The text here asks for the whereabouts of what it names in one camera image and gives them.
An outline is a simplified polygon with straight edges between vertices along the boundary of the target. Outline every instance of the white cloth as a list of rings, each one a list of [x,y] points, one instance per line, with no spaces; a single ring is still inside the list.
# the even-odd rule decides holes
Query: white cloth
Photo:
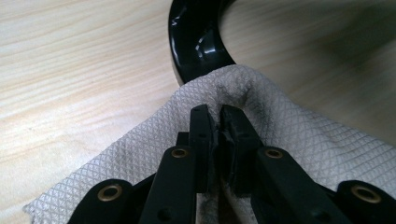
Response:
[[[263,143],[286,149],[319,184],[359,179],[396,197],[396,148],[295,105],[269,79],[243,65],[220,68],[182,86],[151,118],[24,207],[34,223],[66,223],[95,184],[120,178],[132,184],[156,172],[163,152],[189,130],[190,110],[207,104],[215,122],[222,105],[242,108]],[[210,211],[202,197],[202,211]],[[229,197],[243,223],[255,222],[248,200]],[[202,222],[216,222],[208,214]]]

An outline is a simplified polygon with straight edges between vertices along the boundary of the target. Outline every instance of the light wood tabletop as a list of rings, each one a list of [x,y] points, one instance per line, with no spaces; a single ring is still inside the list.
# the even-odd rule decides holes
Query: light wood tabletop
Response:
[[[29,222],[24,205],[178,88],[167,33],[171,3],[0,1],[0,223]],[[221,33],[237,63],[260,70],[297,104],[395,146],[395,38],[358,61],[329,47],[345,45],[343,31],[367,8],[240,0],[226,10]],[[381,36],[375,27],[394,17],[369,19],[375,25],[364,34]]]

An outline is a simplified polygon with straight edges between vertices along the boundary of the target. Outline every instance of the wooden table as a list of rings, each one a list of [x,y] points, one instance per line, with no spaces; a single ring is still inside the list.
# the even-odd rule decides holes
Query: wooden table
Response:
[[[25,204],[147,119],[178,88],[167,36],[170,5],[0,2],[0,223],[28,222]],[[395,41],[360,69],[320,42],[359,10],[240,0],[224,14],[221,32],[236,62],[262,71],[297,104],[396,145]]]

